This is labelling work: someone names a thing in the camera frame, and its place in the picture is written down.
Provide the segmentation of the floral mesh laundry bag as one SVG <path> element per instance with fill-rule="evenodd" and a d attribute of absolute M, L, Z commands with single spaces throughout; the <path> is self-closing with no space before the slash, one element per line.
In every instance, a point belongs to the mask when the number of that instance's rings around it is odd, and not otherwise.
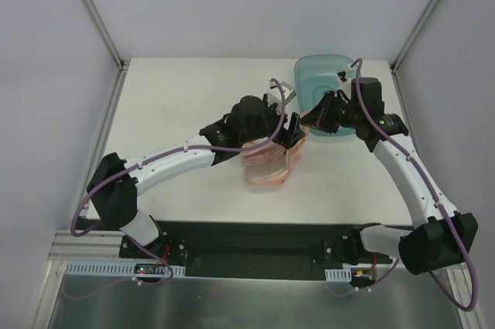
<path fill-rule="evenodd" d="M 241 154 L 244 175 L 253 185 L 282 185 L 302 158 L 302 147 L 306 143 L 309 128 L 300 126 L 305 136 L 291 149 L 269 142 L 267 145 Z"/>

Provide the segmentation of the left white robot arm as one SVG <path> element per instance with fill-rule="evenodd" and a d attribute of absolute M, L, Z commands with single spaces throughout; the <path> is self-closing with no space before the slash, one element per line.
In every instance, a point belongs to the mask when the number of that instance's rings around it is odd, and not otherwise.
<path fill-rule="evenodd" d="M 253 141 L 291 149 L 305 136 L 299 115 L 287 115 L 281 102 L 246 96 L 220 120 L 170 149 L 131 159 L 107 154 L 87 186 L 88 200 L 105 229 L 124 232 L 144 257 L 154 259 L 163 250 L 162 231 L 138 207 L 139 196 L 166 180 L 248 152 Z"/>

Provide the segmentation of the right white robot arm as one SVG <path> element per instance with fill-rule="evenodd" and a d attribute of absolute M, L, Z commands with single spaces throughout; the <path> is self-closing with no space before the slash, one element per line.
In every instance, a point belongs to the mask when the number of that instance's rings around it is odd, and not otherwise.
<path fill-rule="evenodd" d="M 325 133 L 353 129 L 388 171 L 410 214 L 412 231 L 376 223 L 354 227 L 348 243 L 353 261 L 366 262 L 376 252 L 400 259 L 413 275 L 466 261 L 477 220 L 460 213 L 427 173 L 405 123 L 385 112 L 378 79 L 354 79 L 348 94 L 327 91 L 300 122 Z"/>

